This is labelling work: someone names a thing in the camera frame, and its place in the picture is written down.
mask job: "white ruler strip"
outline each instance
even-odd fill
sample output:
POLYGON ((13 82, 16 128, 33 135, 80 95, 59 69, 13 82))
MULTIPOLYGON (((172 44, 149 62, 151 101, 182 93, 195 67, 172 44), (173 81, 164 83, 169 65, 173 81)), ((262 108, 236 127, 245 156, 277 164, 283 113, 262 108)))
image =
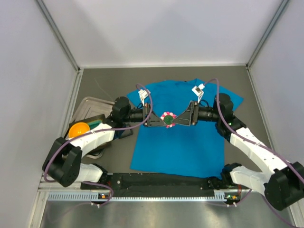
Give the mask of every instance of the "white ruler strip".
MULTIPOLYGON (((50 192, 49 201, 106 201, 102 193, 98 192, 50 192)), ((200 202, 200 201, 227 201, 225 193, 215 192, 214 196, 207 197, 113 197, 111 201, 116 202, 200 202)))

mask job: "white wall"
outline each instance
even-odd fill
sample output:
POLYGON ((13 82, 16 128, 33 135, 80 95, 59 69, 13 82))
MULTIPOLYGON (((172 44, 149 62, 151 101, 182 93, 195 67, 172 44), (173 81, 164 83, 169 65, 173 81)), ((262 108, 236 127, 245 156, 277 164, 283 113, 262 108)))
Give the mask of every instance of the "white wall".
POLYGON ((35 1, 0 7, 0 227, 26 227, 75 71, 35 1))
POLYGON ((281 0, 44 0, 82 67, 248 62, 281 0))
POLYGON ((251 73, 275 149, 304 163, 304 1, 291 1, 251 73))

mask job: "white panel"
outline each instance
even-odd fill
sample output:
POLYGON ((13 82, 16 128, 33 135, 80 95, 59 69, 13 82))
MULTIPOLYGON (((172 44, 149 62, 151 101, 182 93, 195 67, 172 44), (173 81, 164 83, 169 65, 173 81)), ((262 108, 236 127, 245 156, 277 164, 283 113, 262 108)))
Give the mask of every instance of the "white panel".
POLYGON ((304 1, 291 1, 251 73, 275 149, 304 163, 304 1))
POLYGON ((75 71, 33 0, 0 7, 0 227, 25 227, 75 71))
POLYGON ((248 62, 281 0, 45 0, 82 67, 248 62))

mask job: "blue cloth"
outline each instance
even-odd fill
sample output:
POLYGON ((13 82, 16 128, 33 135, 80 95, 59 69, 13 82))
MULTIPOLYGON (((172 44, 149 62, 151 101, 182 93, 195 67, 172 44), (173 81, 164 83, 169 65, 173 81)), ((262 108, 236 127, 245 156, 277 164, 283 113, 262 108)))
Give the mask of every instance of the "blue cloth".
MULTIPOLYGON (((197 100, 194 86, 200 79, 188 82, 167 80, 147 85, 153 99, 153 111, 160 117, 164 112, 180 115, 191 100, 197 100)), ((220 93, 231 97, 236 109, 243 98, 221 87, 220 93)), ((203 99, 213 106, 216 84, 207 84, 203 99)), ((128 94, 137 106, 137 90, 128 94)), ((196 126, 176 125, 172 128, 141 126, 132 158, 131 169, 193 177, 220 177, 224 167, 224 139, 217 133, 215 123, 200 121, 196 126)))

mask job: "electrical connector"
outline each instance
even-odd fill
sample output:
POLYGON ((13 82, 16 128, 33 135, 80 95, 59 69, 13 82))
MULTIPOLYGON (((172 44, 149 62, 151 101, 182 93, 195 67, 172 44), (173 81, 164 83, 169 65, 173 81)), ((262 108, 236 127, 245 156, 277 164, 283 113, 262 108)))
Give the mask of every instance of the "electrical connector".
POLYGON ((144 105, 144 100, 149 96, 147 91, 141 89, 140 91, 138 91, 138 94, 139 94, 139 98, 140 98, 142 104, 144 105))
POLYGON ((195 93, 196 96, 198 96, 198 103, 200 103, 200 100, 204 95, 204 91, 203 91, 204 88, 205 88, 204 84, 200 84, 199 86, 194 86, 192 88, 192 91, 195 93))

